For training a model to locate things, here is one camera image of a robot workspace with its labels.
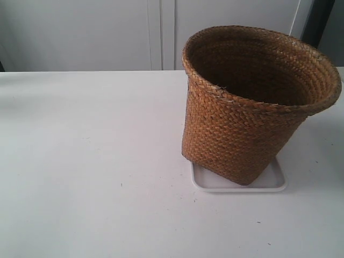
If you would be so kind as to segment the white rectangular plastic tray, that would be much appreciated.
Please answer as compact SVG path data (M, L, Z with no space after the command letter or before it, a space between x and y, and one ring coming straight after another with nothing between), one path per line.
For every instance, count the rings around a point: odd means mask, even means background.
M191 181L203 192L212 194L271 193L281 192L288 180L277 158L274 158L263 173L249 185L239 185L197 164L191 164Z

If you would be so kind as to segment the brown woven wicker basket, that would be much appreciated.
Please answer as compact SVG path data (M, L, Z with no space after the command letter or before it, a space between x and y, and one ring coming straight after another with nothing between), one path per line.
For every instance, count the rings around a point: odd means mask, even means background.
M239 185L254 182L297 128L333 106L342 90L328 57L265 28L205 28L186 42L182 63L182 155Z

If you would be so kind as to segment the dark vertical door frame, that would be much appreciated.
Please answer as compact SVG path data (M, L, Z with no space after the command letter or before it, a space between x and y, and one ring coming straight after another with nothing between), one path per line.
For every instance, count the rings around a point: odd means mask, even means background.
M301 40L318 48L335 0L314 0L302 32Z

